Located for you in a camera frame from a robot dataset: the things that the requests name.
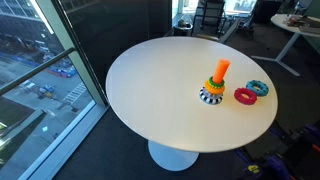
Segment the round white table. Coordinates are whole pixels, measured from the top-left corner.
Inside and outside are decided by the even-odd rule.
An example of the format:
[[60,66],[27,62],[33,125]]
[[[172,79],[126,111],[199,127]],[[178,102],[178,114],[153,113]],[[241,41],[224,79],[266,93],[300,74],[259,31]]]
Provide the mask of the round white table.
[[[220,59],[230,61],[222,102],[200,89]],[[219,152],[244,146],[270,127],[278,109],[273,82],[251,58],[194,37],[145,41],[111,65],[106,92],[116,115],[142,137],[171,148]]]

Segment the orange stacking peg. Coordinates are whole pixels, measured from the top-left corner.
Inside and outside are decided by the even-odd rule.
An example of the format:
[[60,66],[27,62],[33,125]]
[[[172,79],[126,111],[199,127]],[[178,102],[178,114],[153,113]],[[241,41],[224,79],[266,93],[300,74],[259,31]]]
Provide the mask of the orange stacking peg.
[[220,59],[218,61],[216,70],[215,70],[214,75],[212,77],[212,81],[214,83],[220,84],[222,82],[229,65],[230,65],[229,60]]

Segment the metal window handrail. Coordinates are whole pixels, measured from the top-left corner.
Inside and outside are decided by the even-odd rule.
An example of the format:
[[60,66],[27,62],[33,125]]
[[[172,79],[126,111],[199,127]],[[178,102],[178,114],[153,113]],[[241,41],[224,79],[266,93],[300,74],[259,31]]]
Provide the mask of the metal window handrail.
[[73,47],[69,48],[69,49],[61,52],[60,54],[54,56],[51,60],[39,65],[38,67],[36,67],[36,68],[28,71],[27,73],[23,74],[22,76],[20,76],[16,80],[8,83],[7,85],[5,85],[4,87],[2,87],[0,89],[0,96],[2,96],[3,94],[7,93],[8,91],[10,91],[14,87],[18,86],[19,84],[23,83],[24,81],[28,80],[32,76],[34,76],[34,75],[40,73],[41,71],[45,70],[46,68],[48,68],[49,66],[53,65],[54,63],[60,61],[64,57],[66,57],[69,54],[73,53],[74,51],[76,51],[75,48],[73,48]]

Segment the white table pedestal base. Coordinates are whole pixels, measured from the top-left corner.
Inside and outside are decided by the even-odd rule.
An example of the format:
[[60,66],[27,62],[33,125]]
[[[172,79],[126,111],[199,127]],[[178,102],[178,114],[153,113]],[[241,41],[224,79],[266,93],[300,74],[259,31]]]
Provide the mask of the white table pedestal base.
[[149,153],[154,162],[169,171],[182,171],[190,168],[198,159],[197,152],[170,148],[153,141],[148,142]]

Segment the black metal rack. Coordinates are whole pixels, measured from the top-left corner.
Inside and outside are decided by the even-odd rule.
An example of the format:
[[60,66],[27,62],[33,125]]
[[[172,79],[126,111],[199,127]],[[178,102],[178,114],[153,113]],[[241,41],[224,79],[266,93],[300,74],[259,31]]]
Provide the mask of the black metal rack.
[[225,24],[225,0],[199,0],[194,16],[191,33],[199,28],[212,27],[214,33],[220,37]]

